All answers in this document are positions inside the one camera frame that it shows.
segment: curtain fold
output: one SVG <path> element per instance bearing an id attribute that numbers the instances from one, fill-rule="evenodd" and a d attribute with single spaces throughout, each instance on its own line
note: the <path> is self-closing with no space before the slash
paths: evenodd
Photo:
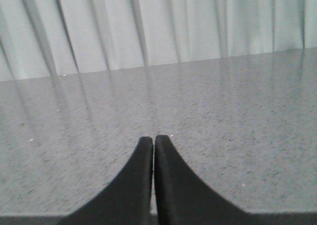
<path id="1" fill-rule="evenodd" d="M 0 0 L 0 81 L 317 47 L 317 0 Z"/>

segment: black object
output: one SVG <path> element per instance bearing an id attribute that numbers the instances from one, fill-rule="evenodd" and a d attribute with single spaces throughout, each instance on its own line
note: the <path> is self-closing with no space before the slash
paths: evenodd
<path id="1" fill-rule="evenodd" d="M 200 180 L 168 136 L 156 137 L 154 165 L 160 225 L 317 225 L 316 213 L 244 212 Z"/>
<path id="2" fill-rule="evenodd" d="M 141 137 L 127 164 L 94 199 L 59 225 L 149 225 L 153 143 Z"/>

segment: black plastic tip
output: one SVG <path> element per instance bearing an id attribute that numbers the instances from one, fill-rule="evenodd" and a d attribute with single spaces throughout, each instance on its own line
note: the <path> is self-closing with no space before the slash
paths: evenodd
<path id="1" fill-rule="evenodd" d="M 149 225 L 153 142 L 141 137 L 117 177 L 59 225 Z"/>

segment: gray countertop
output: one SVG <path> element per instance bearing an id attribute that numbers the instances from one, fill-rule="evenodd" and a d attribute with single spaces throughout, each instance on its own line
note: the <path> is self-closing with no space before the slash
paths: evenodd
<path id="1" fill-rule="evenodd" d="M 317 49 L 0 82 L 0 216 L 74 211 L 157 134 L 247 211 L 316 211 Z"/>

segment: speckled surface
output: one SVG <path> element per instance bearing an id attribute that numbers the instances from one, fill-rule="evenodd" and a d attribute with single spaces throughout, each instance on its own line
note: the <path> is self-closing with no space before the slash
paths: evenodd
<path id="1" fill-rule="evenodd" d="M 64 215 L 171 139 L 254 212 L 317 210 L 317 49 L 0 82 L 0 216 Z"/>

